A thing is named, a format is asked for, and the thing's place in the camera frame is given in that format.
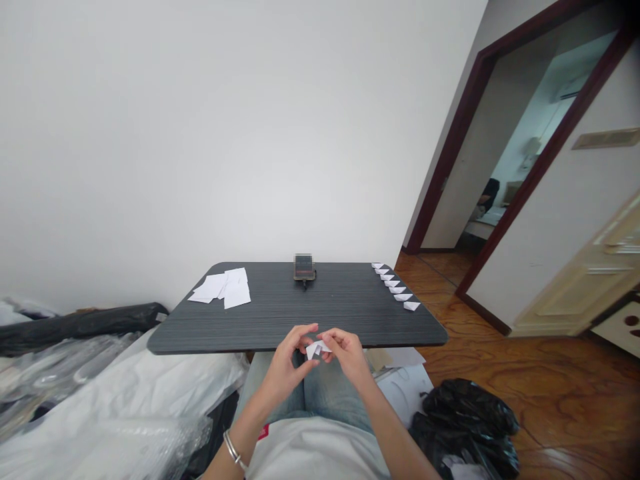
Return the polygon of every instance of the dark gray tabletop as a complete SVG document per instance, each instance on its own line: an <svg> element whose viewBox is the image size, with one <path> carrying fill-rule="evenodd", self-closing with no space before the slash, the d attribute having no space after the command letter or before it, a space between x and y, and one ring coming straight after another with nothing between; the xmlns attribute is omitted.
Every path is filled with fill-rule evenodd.
<svg viewBox="0 0 640 480"><path fill-rule="evenodd" d="M424 305L403 308L370 263L316 263L317 278L307 282L306 291L293 280L293 262L224 262L205 276L240 267L247 270L250 303L225 310L224 300L187 301L189 292L151 336L149 350L158 355L274 350L292 326L314 322L319 331L338 327L356 333L364 347L443 345L449 339ZM406 287L397 275L393 280ZM411 293L408 287L404 293Z"/></svg>

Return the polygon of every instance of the door frame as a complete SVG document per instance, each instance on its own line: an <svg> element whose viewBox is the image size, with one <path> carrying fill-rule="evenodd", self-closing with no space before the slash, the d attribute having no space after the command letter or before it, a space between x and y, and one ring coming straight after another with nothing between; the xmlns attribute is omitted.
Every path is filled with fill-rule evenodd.
<svg viewBox="0 0 640 480"><path fill-rule="evenodd" d="M409 242L406 247L403 247L405 253L414 255L421 250L422 242L438 206L440 197L442 196L443 190L441 186L451 173L453 164L460 152L460 148L462 147L462 143L467 135L485 88L489 83L489 78L491 77L496 62L504 55L544 35L558 25L561 25L598 3L601 3L600 0L558 0L536 16L530 18L478 52L462 97L460 98L458 108L453 117L451 127L449 128L442 152L433 171L431 182L429 183L425 199L420 208L413 231L411 232ZM538 160L514 196L509 208L505 211L504 216L489 236L484 248L475 258L462 282L460 282L456 290L456 295L462 298L462 300L472 301L472 299L466 295L467 290L551 166L580 118L582 118L613 70L629 50L637 34L636 28L634 28L630 21L626 21L620 30L618 30L618 33L608 46L606 52L591 72L584 87L580 90L578 96L576 96L569 110L558 125L558 128L556 128L544 150L542 150ZM484 311L485 315L482 315L480 310L484 309L480 308L477 310L481 316L492 317L490 323L498 320L488 311Z"/></svg>

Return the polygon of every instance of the bed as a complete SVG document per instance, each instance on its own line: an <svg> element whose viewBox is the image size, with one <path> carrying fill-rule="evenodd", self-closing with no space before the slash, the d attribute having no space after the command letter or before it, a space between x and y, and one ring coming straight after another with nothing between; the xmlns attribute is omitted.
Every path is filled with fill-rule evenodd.
<svg viewBox="0 0 640 480"><path fill-rule="evenodd" d="M507 209L493 206L478 220L468 222L465 232L487 240Z"/></svg>

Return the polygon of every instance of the left hand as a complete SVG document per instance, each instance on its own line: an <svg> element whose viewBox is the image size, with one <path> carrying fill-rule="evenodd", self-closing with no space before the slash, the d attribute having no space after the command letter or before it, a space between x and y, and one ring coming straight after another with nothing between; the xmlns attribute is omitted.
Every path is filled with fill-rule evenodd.
<svg viewBox="0 0 640 480"><path fill-rule="evenodd" d="M306 334L318 330L318 324L296 325L280 342L273 354L271 365L260 387L275 408L282 403L302 381L312 368L320 364L319 360L308 360L294 368L291 358L295 350L306 353L307 345L313 343Z"/></svg>

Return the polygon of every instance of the bangle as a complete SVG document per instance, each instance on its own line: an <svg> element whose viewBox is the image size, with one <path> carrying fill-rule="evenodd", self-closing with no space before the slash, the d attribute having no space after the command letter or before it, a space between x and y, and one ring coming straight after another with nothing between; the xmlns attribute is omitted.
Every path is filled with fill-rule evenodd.
<svg viewBox="0 0 640 480"><path fill-rule="evenodd" d="M231 443L231 439L229 438L229 430L225 430L225 432L222 434L222 437L225 439L227 450L229 450L229 454L231 455L233 462L236 465L240 465L240 468L242 468L243 471L247 471L247 466L244 464L244 462L242 462L242 460L240 460L240 455L238 455L238 452L236 452L233 444Z"/></svg>

